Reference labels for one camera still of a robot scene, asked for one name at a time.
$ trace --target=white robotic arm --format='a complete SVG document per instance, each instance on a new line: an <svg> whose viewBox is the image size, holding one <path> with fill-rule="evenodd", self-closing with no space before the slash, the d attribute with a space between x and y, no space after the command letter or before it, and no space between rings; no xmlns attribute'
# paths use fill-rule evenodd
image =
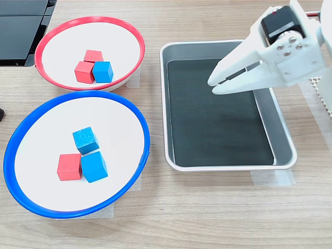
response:
<svg viewBox="0 0 332 249"><path fill-rule="evenodd" d="M212 72L207 83L214 87L213 93L292 86L326 75L321 45L325 42L332 55L332 32L328 27L332 25L331 10L332 1L324 0L321 25L318 20L309 19L296 0L290 0L289 6L270 7L252 25L247 39ZM260 64L254 69L227 79L257 62Z"/></svg>

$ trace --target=red cube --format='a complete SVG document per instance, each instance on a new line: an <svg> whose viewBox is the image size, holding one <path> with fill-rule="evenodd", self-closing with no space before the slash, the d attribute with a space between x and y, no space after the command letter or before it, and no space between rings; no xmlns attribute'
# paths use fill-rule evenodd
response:
<svg viewBox="0 0 332 249"><path fill-rule="evenodd" d="M87 50L84 61L94 63L96 61L104 61L102 52L96 50Z"/></svg>
<svg viewBox="0 0 332 249"><path fill-rule="evenodd" d="M94 64L80 61L75 68L75 75L78 82L92 84L94 81L93 69Z"/></svg>
<svg viewBox="0 0 332 249"><path fill-rule="evenodd" d="M81 154L60 155L57 174L61 181L81 179Z"/></svg>

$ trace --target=cube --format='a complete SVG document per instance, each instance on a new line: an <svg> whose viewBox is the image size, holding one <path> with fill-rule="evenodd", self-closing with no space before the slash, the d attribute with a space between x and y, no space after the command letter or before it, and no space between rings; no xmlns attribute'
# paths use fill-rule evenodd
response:
<svg viewBox="0 0 332 249"><path fill-rule="evenodd" d="M97 61L94 64L93 75L97 83L110 83L113 78L113 70L109 61Z"/></svg>
<svg viewBox="0 0 332 249"><path fill-rule="evenodd" d="M73 133L74 141L78 151L84 155L95 149L99 149L99 145L91 127Z"/></svg>
<svg viewBox="0 0 332 249"><path fill-rule="evenodd" d="M102 52L97 50L87 50L84 61L95 63L96 61L104 61Z"/></svg>
<svg viewBox="0 0 332 249"><path fill-rule="evenodd" d="M78 62L74 72L76 80L81 83L92 84L94 81L93 77L93 63L80 61Z"/></svg>
<svg viewBox="0 0 332 249"><path fill-rule="evenodd" d="M81 154L60 155L57 174L61 181L81 179Z"/></svg>
<svg viewBox="0 0 332 249"><path fill-rule="evenodd" d="M82 171L90 183L108 176L104 158L99 151L82 157Z"/></svg>

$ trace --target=blue cube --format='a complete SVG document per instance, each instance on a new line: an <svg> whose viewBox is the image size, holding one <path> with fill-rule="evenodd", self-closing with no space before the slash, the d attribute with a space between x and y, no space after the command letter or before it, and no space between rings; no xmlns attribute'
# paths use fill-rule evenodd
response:
<svg viewBox="0 0 332 249"><path fill-rule="evenodd" d="M92 183L108 176L102 154L98 151L81 158L82 173Z"/></svg>
<svg viewBox="0 0 332 249"><path fill-rule="evenodd" d="M95 149L99 149L97 139L95 138L91 127L73 133L74 141L78 151L84 155Z"/></svg>
<svg viewBox="0 0 332 249"><path fill-rule="evenodd" d="M96 61L93 67L93 75L97 83L110 83L113 78L113 70L109 61Z"/></svg>

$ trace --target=wood grain surface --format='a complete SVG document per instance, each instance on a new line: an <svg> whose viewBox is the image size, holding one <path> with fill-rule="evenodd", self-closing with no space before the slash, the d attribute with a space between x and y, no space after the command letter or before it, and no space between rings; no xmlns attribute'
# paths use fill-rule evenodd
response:
<svg viewBox="0 0 332 249"><path fill-rule="evenodd" d="M322 1L301 1L306 11ZM178 173L163 156L159 49L168 42L243 39L270 5L287 1L58 1L49 30L83 16L112 16L142 33L141 86L115 93L144 114L151 154L142 190L115 203L114 218L37 216L9 193L0 170L0 248L332 248L332 156L298 86L275 89L298 151L296 184L255 186L250 172ZM0 161L15 128L67 93L35 67L0 68Z"/></svg>

